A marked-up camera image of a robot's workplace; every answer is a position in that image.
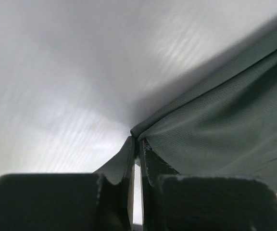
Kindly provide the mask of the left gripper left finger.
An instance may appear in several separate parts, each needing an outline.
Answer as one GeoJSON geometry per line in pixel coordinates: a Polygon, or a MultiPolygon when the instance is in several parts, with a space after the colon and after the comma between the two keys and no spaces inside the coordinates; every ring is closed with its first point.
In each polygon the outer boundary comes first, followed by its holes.
{"type": "Polygon", "coordinates": [[[0,177],[0,231],[129,231],[135,139],[93,173],[0,177]]]}

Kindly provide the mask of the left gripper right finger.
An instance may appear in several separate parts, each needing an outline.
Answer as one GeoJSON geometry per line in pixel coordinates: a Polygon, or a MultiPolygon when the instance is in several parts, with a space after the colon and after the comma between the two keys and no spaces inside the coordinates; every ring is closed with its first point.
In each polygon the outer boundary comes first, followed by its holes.
{"type": "Polygon", "coordinates": [[[182,175],[139,143],[145,231],[277,231],[277,196],[260,180],[182,175]]]}

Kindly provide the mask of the dark grey t shirt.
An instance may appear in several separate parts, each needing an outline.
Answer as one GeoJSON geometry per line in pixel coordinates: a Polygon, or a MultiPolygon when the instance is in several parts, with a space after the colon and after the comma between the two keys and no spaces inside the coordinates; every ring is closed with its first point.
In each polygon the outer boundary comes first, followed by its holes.
{"type": "Polygon", "coordinates": [[[277,19],[131,134],[181,174],[254,176],[277,191],[277,19]]]}

